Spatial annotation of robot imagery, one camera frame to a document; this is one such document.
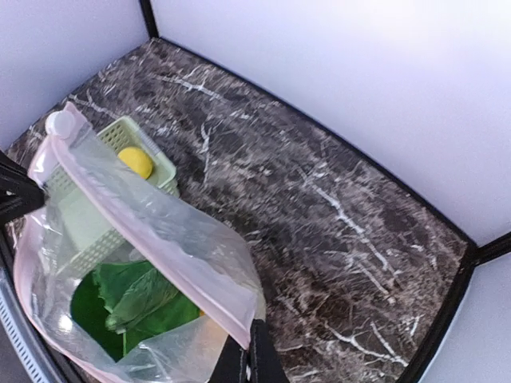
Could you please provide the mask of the green white bok choy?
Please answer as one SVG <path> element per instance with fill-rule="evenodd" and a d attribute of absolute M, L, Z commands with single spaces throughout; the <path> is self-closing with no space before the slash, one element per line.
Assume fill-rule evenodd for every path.
<path fill-rule="evenodd" d="M 72 319 L 114 360 L 201 310 L 148 261 L 100 263 L 80 282 Z"/>

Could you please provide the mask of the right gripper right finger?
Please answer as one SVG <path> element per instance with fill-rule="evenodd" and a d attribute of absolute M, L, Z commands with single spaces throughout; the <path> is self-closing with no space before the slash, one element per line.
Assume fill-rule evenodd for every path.
<path fill-rule="evenodd" d="M 256 319 L 251 326 L 251 342 L 243 349 L 228 336 L 210 376 L 211 383 L 289 383 L 277 354 L 267 323 Z"/>

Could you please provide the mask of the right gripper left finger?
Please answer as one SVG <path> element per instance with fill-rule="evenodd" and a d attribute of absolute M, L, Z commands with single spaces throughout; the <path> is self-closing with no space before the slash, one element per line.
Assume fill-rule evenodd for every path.
<path fill-rule="evenodd" d="M 1 225 L 44 206 L 44 191 L 1 152 Z"/>

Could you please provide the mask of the clear zip top bag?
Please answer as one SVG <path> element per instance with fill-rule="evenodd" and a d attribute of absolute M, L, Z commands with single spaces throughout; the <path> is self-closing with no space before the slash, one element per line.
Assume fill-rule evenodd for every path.
<path fill-rule="evenodd" d="M 166 193 L 152 197 L 141 209 L 122 207 L 112 212 L 97 200 L 74 162 L 68 144 L 46 133 L 30 164 L 29 175 L 42 187 L 45 202 L 26 216 L 15 255 L 14 285 L 26 316 L 50 346 L 98 381 L 208 382 L 219 358 L 215 361 L 205 354 L 208 347 L 199 338 L 199 318 L 140 342 L 120 361 L 114 361 L 72 319 L 73 293 L 90 271 L 58 274 L 44 256 L 43 239 L 52 227 L 45 182 L 60 164 L 125 238 L 124 246 L 98 264 L 150 262 L 245 350 L 250 346 L 252 322 L 265 315 L 248 245 L 230 227 Z"/>

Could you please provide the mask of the yellow lemon top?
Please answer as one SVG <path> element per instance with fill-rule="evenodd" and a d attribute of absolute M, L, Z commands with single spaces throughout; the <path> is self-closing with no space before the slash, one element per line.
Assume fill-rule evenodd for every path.
<path fill-rule="evenodd" d="M 153 161 L 141 148 L 124 148 L 118 153 L 117 157 L 133 172 L 145 180 L 153 173 Z"/>

